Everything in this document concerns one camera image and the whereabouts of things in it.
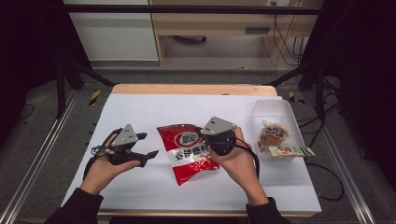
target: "red and white snack bag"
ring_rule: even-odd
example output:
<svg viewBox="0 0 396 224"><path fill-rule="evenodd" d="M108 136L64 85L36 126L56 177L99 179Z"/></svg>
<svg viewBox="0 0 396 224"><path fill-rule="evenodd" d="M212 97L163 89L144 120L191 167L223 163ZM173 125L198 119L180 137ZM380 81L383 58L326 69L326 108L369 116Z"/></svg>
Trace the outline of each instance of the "red and white snack bag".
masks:
<svg viewBox="0 0 396 224"><path fill-rule="evenodd" d="M182 185L203 170L218 170L207 145L192 124L175 124L157 128L163 139L176 181Z"/></svg>

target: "wooden desk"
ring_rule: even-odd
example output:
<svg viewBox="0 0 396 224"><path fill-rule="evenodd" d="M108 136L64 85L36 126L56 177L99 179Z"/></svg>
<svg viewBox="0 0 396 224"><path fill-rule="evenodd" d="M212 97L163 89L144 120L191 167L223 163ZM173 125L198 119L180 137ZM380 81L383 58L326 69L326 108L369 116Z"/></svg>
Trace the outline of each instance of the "wooden desk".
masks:
<svg viewBox="0 0 396 224"><path fill-rule="evenodd" d="M209 119L209 116L214 115L213 113L222 116L226 112L234 122L241 124L241 127L247 127L244 131L247 141L254 141L252 136L256 135L256 131L253 128L248 129L247 115L250 114L257 99L264 98L271 98L271 101L279 100L274 87L268 86L160 84L120 84L115 86L107 99L86 154L69 191L66 193L64 202L74 188L79 186L85 164L92 156L91 148L101 144L108 135L108 131L119 128L125 122L130 122L136 132L148 134L144 141L137 143L134 151L147 153L148 148L149 151L157 149L160 151L157 157L149 161L144 169L134 169L132 172L121 174L102 191L105 199L99 211L100 216L246 217L246 195L223 169L213 173L200 173L195 176L196 178L178 186L156 127L176 122L199 124L202 120ZM269 195L278 198L278 206L283 204L286 211L293 211L283 211L282 215L312 217L320 210L303 160L287 161L286 163L261 161L261 166L260 181L271 183L265 187ZM298 171L297 175L292 174L290 170ZM212 191L209 190L209 186L227 190ZM301 192L296 195L297 198L293 196L291 199L286 199L289 196L285 198L282 196L283 193L279 194L279 192L290 190L290 188ZM297 203L293 203L292 208L289 208L290 203L287 202L290 200L305 200L305 204L310 204L307 207L312 209L310 210L312 212L302 210L302 207Z"/></svg>
<svg viewBox="0 0 396 224"><path fill-rule="evenodd" d="M151 5L188 6L257 6L264 7L270 0L149 0ZM323 0L290 0L288 7L321 7ZM279 32L275 31L274 15L219 15L219 14L160 14L153 13L154 34L157 42L160 63L164 62L166 39L169 35L260 35L273 65L278 65L281 52L291 36L310 36L318 16L278 15ZM262 28L268 33L252 34L247 28Z"/></svg>

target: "gray floor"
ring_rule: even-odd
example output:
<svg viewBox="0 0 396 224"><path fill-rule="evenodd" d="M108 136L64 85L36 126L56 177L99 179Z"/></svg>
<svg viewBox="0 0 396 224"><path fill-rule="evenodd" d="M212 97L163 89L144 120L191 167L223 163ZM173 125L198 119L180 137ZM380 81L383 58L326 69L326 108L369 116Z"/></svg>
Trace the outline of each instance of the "gray floor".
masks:
<svg viewBox="0 0 396 224"><path fill-rule="evenodd" d="M209 37L206 43L196 40L170 39L163 67L152 63L92 63L98 73L113 81L122 83L227 83L262 84L286 74L293 66L273 67L259 38ZM70 185L87 143L94 131L94 124L100 117L111 88L95 80L83 77L86 84L78 91L66 124L57 137L53 150L47 157L40 175L31 188L18 213L18 220L37 218L38 222L60 205L65 189ZM297 99L307 102L312 92L299 92L296 77L277 87L278 94L289 100L292 91ZM32 90L28 104L21 113L21 119L13 134L0 150L0 209L5 210L18 186L22 182L30 164L40 149L55 121L56 86L51 81ZM92 93L101 90L94 106L88 105ZM326 107L337 103L333 95L327 98ZM297 120L313 118L309 104L290 103ZM312 141L318 124L301 129L307 145ZM374 161L361 158L359 147L345 121L338 111L326 118L325 129L316 139L312 148L317 153L309 162L323 165L338 172L332 160L331 148L326 142L329 132L334 147L340 151L362 198L375 219L371 223L396 223L396 195L382 176ZM308 166L314 187L322 196L337 197L341 189L331 175L317 167ZM310 218L293 218L293 223L370 223L358 219L353 206L354 195L346 194L339 202L329 202L319 198L322 212Z"/></svg>

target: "black sleeve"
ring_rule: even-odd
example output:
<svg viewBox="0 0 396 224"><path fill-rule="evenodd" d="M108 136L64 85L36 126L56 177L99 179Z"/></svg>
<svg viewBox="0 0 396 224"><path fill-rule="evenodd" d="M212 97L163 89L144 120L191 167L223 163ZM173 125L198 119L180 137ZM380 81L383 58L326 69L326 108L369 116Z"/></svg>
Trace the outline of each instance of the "black sleeve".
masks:
<svg viewBox="0 0 396 224"><path fill-rule="evenodd" d="M290 224L291 222L277 211L275 199L268 199L270 202L262 205L247 204L249 224Z"/></svg>
<svg viewBox="0 0 396 224"><path fill-rule="evenodd" d="M103 197L75 189L63 207L58 208L45 224L97 224L97 213Z"/></svg>

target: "white cabinet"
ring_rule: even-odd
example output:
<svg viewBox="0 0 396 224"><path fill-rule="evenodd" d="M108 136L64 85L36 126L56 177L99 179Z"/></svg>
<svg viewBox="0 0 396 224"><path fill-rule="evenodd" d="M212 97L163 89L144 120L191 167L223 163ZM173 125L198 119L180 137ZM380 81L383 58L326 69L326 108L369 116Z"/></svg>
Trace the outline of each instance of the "white cabinet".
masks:
<svg viewBox="0 0 396 224"><path fill-rule="evenodd" d="M147 0L64 0L65 4L147 5ZM148 13L70 13L90 61L158 61Z"/></svg>

